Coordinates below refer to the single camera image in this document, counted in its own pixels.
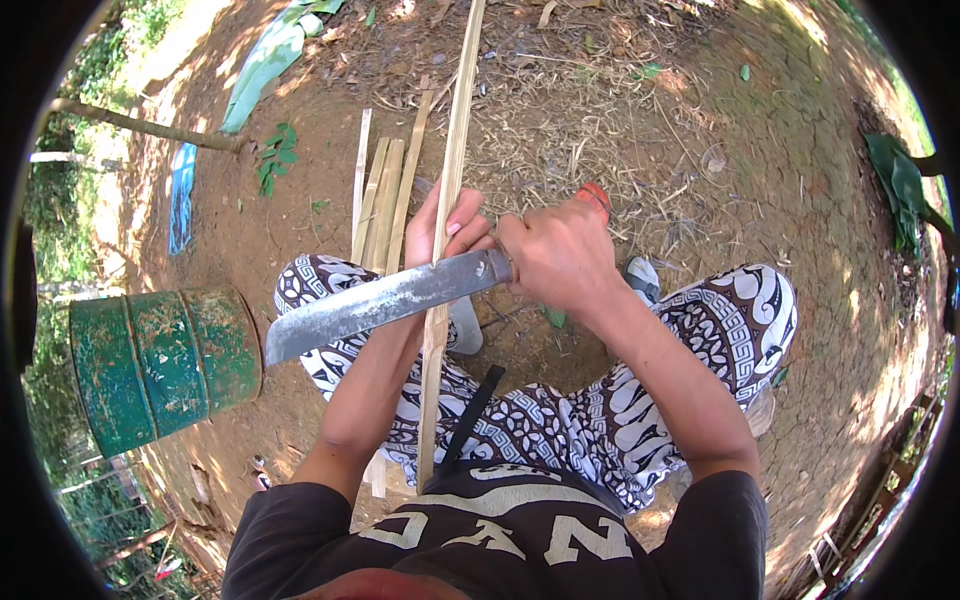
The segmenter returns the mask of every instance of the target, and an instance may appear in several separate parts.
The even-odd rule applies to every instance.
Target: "blue cloth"
[[[183,252],[190,241],[190,219],[193,214],[190,192],[193,191],[193,167],[196,160],[197,147],[193,144],[183,144],[174,155],[168,248],[171,255]]]

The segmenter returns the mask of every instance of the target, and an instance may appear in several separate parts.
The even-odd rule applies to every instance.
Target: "person's right hand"
[[[516,267],[511,291],[583,319],[626,282],[616,270],[604,219],[582,201],[567,201],[507,215],[497,225],[500,243]]]

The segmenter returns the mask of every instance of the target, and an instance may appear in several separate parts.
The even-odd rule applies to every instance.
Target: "orange object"
[[[584,183],[570,200],[590,203],[594,210],[603,216],[604,225],[610,222],[610,211],[612,209],[610,198],[607,197],[607,192],[600,189],[600,186],[593,181]]]

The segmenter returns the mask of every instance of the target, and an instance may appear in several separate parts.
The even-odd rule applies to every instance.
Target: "black t-shirt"
[[[754,479],[707,477],[649,555],[623,520],[553,472],[460,470],[355,534],[338,492],[298,483],[247,502],[222,597],[285,598],[344,573],[433,575],[488,598],[760,598],[767,514]]]

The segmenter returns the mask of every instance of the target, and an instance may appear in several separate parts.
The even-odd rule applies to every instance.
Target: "person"
[[[408,226],[407,269],[431,260],[438,198],[435,187]],[[494,247],[482,202],[462,190],[446,256]],[[512,290],[565,311],[620,361],[572,395],[533,384],[489,400],[490,382],[444,362],[439,472],[423,495],[351,534],[378,448],[416,479],[423,315],[304,354],[329,401],[319,438],[291,483],[248,501],[223,598],[762,595],[767,515],[743,410],[794,334],[789,281],[748,265],[657,301],[656,272],[632,261],[622,276],[605,219],[583,202],[501,217],[496,232],[516,266]],[[307,254],[281,273],[277,311],[374,279]],[[449,348],[464,330],[455,320]],[[468,406],[482,412],[457,436]],[[454,460],[444,462],[448,451]],[[684,464],[693,484],[647,554],[623,517]]]

